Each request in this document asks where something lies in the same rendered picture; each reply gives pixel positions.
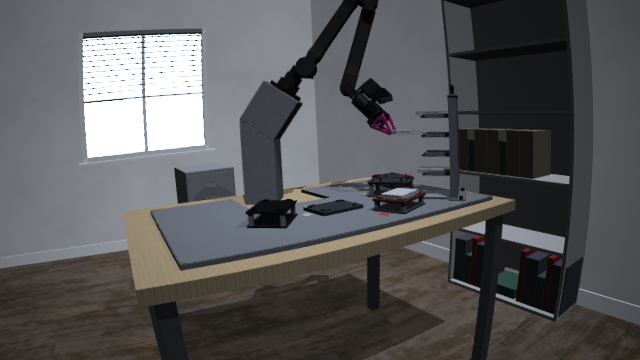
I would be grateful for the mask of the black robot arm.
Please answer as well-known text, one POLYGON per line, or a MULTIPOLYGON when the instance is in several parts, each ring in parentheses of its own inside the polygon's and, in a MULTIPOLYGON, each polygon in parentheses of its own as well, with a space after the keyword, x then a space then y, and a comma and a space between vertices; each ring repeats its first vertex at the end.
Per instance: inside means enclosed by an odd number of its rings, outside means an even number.
POLYGON ((307 79, 314 79, 313 77, 317 73, 316 65, 321 61, 328 47, 334 41, 346 21, 359 5, 362 7, 362 10, 340 84, 340 91, 344 96, 348 96, 352 99, 351 103, 359 111, 361 111, 368 101, 369 102, 364 107, 372 115, 377 110, 383 110, 376 103, 376 100, 379 104, 384 104, 386 101, 393 101, 393 97, 390 92, 383 87, 381 88, 373 79, 368 79, 357 90, 355 90, 377 4, 378 0, 343 0, 342 4, 328 22, 314 45, 307 52, 306 57, 300 58, 296 62, 296 65, 293 65, 291 70, 287 72, 285 77, 280 78, 278 83, 271 81, 270 84, 299 101, 301 98, 295 94, 298 92, 297 90, 300 89, 298 87, 302 81, 300 78, 310 77, 307 79), (371 100, 367 99, 363 93, 371 100))

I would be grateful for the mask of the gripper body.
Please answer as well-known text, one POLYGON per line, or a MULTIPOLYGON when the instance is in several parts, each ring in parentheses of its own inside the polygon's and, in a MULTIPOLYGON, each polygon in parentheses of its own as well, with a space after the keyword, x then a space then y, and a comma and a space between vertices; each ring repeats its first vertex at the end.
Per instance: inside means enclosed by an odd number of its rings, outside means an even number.
MULTIPOLYGON (((369 101, 368 101, 369 102, 369 101)), ((368 103, 367 102, 367 103, 368 103)), ((367 104, 366 103, 366 104, 367 104)), ((366 105, 365 104, 365 105, 366 105)), ((364 106, 365 106, 364 105, 364 106)), ((367 123, 369 124, 369 126, 371 126, 382 114, 384 114, 385 118, 388 115, 388 113, 386 113, 384 110, 377 110, 373 115, 363 106, 363 108, 361 109, 361 112, 368 118, 367 123), (378 115, 379 114, 379 115, 378 115), (378 115, 378 116, 375 116, 378 115), (375 119, 376 118, 376 119, 375 119)))

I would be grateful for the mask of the white well plate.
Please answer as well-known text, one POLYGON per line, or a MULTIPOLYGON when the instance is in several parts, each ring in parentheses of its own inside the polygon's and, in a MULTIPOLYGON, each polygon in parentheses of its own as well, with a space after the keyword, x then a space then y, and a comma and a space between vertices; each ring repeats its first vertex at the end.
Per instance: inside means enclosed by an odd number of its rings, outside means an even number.
POLYGON ((380 197, 383 197, 383 199, 398 200, 405 198, 407 199, 416 195, 417 193, 419 193, 419 189, 396 188, 382 193, 380 197))

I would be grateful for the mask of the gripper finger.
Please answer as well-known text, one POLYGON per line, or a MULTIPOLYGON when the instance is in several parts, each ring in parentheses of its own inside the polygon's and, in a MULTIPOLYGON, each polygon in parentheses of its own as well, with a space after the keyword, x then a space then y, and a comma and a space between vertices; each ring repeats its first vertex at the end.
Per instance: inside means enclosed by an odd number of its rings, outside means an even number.
MULTIPOLYGON (((389 114, 386 116, 386 120, 387 120, 387 121, 389 120, 389 122, 390 122, 390 124, 391 124, 391 126, 392 126, 393 130, 396 130, 396 128, 395 128, 395 126, 394 126, 394 124, 393 124, 393 121, 392 121, 392 119, 391 119, 391 116, 390 116, 389 114)), ((386 127, 384 127, 384 122, 383 122, 383 121, 378 125, 378 127, 379 127, 379 128, 381 128, 381 129, 384 129, 384 130, 388 131, 388 130, 387 130, 387 128, 386 128, 386 127)))
POLYGON ((389 126, 389 124, 388 124, 388 122, 387 122, 387 120, 386 120, 386 118, 385 118, 384 114, 382 114, 382 115, 381 115, 381 116, 380 116, 380 117, 379 117, 379 118, 378 118, 378 119, 377 119, 377 120, 376 120, 376 121, 375 121, 375 122, 374 122, 370 127, 371 127, 371 128, 373 128, 373 129, 375 129, 375 130, 378 130, 378 131, 380 131, 380 132, 383 132, 383 133, 385 133, 385 134, 388 134, 388 135, 391 135, 391 134, 392 134, 391 128, 390 128, 390 126, 389 126), (382 120, 383 120, 383 122, 385 123, 385 125, 386 125, 386 127, 387 127, 388 131, 385 131, 385 130, 383 130, 383 129, 381 129, 381 128, 378 128, 378 127, 377 127, 377 126, 379 125, 379 123, 380 123, 382 120))

